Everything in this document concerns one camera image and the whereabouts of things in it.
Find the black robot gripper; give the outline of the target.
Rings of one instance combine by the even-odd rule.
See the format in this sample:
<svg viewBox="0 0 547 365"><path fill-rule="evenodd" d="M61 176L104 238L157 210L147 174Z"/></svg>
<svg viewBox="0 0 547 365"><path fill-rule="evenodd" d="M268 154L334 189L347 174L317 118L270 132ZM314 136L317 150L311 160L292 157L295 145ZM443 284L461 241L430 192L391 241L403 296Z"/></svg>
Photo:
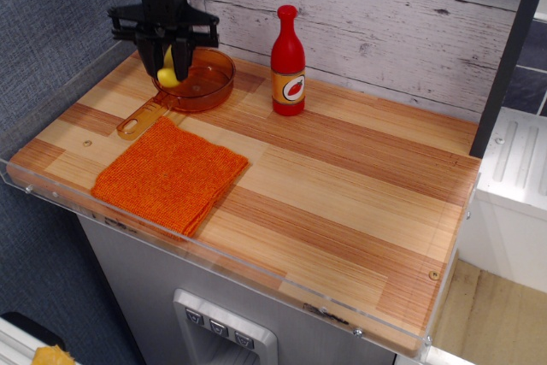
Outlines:
<svg viewBox="0 0 547 365"><path fill-rule="evenodd" d="M194 48L219 45L219 18L193 8L188 0L140 0L108 11L116 39L136 41L146 73L157 79L164 65L163 44L171 45L177 80L188 77Z"/></svg>

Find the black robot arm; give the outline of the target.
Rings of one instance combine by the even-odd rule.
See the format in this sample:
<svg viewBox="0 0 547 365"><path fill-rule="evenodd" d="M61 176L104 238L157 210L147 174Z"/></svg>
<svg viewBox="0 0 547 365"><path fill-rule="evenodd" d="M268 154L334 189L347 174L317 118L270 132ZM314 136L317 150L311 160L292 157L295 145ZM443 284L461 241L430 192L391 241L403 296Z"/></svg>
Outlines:
<svg viewBox="0 0 547 365"><path fill-rule="evenodd" d="M134 42L146 72L154 79L159 78L168 51L176 79L184 81L194 50L219 46L220 19L192 7L188 0L141 0L113 7L108 16L112 20L113 38Z"/></svg>

